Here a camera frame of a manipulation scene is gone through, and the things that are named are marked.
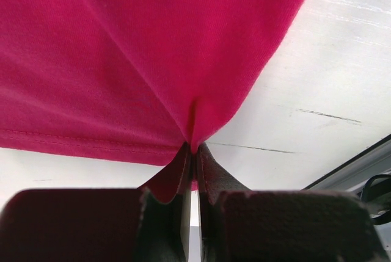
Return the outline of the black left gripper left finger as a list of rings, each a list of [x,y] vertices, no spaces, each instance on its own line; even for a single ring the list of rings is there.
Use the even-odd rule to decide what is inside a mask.
[[[28,189],[1,211],[2,261],[185,261],[191,153],[137,188]]]

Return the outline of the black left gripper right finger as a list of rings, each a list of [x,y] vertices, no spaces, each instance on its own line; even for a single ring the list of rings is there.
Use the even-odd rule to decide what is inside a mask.
[[[389,261],[359,199],[338,191],[253,191],[195,155],[203,261]]]

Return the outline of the magenta t shirt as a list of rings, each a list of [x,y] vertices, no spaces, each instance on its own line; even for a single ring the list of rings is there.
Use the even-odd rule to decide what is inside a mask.
[[[304,0],[1,0],[1,147],[164,166],[237,112]]]

